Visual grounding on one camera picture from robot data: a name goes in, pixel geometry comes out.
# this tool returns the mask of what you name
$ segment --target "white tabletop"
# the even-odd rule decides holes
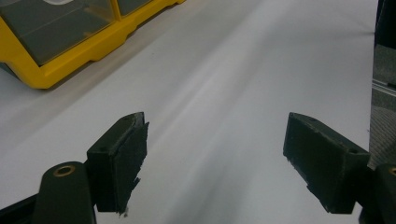
[[[358,223],[330,215],[282,156],[290,111],[368,149],[376,1],[188,0],[51,91],[0,71],[0,207],[144,111],[128,217],[98,223]]]

